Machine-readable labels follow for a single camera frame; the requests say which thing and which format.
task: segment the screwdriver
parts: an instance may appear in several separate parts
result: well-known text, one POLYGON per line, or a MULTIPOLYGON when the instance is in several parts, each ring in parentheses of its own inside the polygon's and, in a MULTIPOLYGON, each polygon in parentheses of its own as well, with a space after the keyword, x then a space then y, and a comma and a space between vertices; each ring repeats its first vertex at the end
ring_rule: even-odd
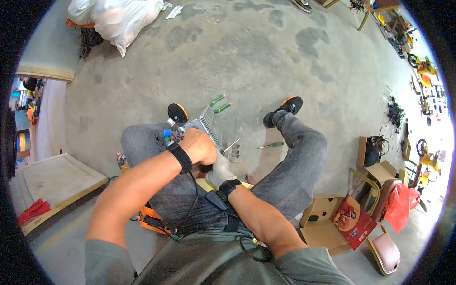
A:
POLYGON ((281 142, 278 142, 278 143, 273 143, 273 144, 270 144, 270 145, 262 146, 262 147, 259 147, 257 149, 259 150, 259 149, 263 149, 263 148, 267 148, 267 147, 277 147, 277 146, 283 146, 283 145, 284 145, 284 143, 283 143, 283 141, 281 141, 281 142))

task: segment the red plastic bag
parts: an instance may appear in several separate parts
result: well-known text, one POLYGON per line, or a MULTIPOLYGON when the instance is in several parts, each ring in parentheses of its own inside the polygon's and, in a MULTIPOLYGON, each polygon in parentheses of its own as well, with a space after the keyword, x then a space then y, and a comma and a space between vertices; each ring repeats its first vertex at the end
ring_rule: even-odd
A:
POLYGON ((385 203, 385 219, 396 233, 405 227, 410 217, 410 210, 419 203, 420 193, 402 183, 398 184, 390 193, 385 203))

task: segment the plastic bag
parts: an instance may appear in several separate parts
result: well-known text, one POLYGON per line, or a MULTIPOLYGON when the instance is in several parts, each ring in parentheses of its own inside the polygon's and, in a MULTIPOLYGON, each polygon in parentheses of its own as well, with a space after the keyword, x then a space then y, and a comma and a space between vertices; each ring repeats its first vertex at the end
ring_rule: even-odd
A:
POLYGON ((92 19, 97 33, 124 57, 127 47, 157 18, 163 6, 163 0, 95 0, 92 19))
POLYGON ((92 6, 95 0, 73 0, 68 6, 68 18, 78 25, 92 24, 92 6))
POLYGON ((398 184, 390 193, 385 204, 385 219, 396 233, 405 227, 410 217, 410 210, 419 203, 420 193, 402 183, 398 184))

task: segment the leg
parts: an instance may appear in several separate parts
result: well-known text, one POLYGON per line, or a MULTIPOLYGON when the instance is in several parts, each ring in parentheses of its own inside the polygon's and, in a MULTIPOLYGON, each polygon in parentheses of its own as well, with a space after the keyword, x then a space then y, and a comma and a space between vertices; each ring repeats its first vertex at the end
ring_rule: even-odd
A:
POLYGON ((291 220, 312 203, 328 147, 320 132, 305 126, 291 112, 276 112, 272 123, 282 133, 288 153, 252 193, 291 220))
MULTIPOLYGON (((128 127, 122 134, 122 148, 130 167, 142 163, 166 150, 163 144, 163 130, 167 124, 139 124, 128 127)), ((198 202, 190 213, 185 225, 182 222, 195 198, 192 178, 177 175, 160 189, 149 201, 170 229, 184 228, 184 233, 202 229, 220 229, 226 225, 226 216, 199 195, 198 202)))

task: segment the gray t-shirt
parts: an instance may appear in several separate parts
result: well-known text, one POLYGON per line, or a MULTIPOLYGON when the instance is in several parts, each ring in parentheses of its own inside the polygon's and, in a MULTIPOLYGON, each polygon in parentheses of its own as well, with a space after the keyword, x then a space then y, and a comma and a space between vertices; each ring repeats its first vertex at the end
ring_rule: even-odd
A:
MULTIPOLYGON (((101 240, 85 247, 86 284, 338 284, 354 285, 325 248, 298 249, 261 263, 241 248, 239 233, 193 233, 170 240, 135 278, 128 251, 101 240)), ((245 247, 263 258, 247 239, 245 247)))

